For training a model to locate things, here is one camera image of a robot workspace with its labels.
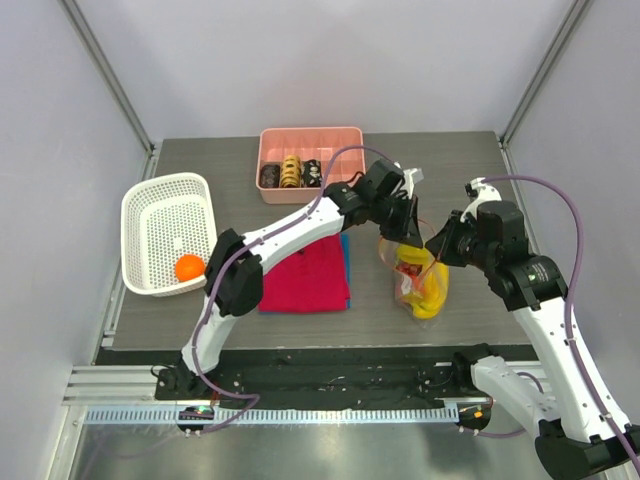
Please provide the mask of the orange fake fruit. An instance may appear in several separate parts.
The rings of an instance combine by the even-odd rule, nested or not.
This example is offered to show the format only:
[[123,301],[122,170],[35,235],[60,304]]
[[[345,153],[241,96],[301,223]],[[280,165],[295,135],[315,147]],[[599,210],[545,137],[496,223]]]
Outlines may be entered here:
[[202,276],[205,268],[202,258],[194,254],[185,254],[176,261],[174,273],[180,282],[187,282]]

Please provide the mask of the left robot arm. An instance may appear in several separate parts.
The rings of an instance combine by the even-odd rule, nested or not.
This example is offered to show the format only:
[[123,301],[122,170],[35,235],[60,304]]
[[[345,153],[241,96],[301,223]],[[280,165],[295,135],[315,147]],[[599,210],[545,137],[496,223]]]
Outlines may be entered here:
[[325,237],[372,222],[392,242],[420,248],[419,168],[403,170],[378,160],[354,184],[326,185],[313,201],[261,229],[218,237],[205,269],[205,300],[188,343],[181,350],[178,386],[190,398],[205,397],[213,385],[222,347],[237,320],[252,312],[263,297],[263,277],[294,253]]

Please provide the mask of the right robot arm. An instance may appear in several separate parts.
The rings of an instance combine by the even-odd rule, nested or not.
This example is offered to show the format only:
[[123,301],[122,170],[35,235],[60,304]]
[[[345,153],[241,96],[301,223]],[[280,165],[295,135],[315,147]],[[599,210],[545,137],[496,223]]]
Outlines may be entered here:
[[639,428],[614,400],[583,342],[555,262],[530,251],[524,217],[504,200],[451,212],[426,243],[447,266],[481,270],[524,329],[551,388],[541,393],[485,344],[456,355],[457,391],[496,400],[534,441],[554,479],[586,479],[639,454]]

